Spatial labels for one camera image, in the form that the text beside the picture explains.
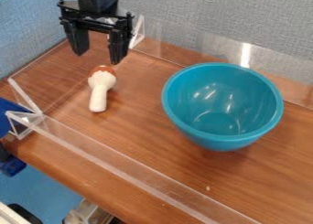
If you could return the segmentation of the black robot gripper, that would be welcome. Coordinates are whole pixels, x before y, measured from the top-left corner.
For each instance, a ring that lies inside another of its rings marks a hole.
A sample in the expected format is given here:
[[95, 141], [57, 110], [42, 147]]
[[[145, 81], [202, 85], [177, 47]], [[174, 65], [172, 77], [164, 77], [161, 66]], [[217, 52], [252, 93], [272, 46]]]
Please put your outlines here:
[[133, 38], [133, 13], [122, 9], [119, 0], [61, 0], [59, 17], [71, 48], [78, 56], [90, 49], [89, 32], [109, 34], [109, 52], [113, 65], [127, 56]]

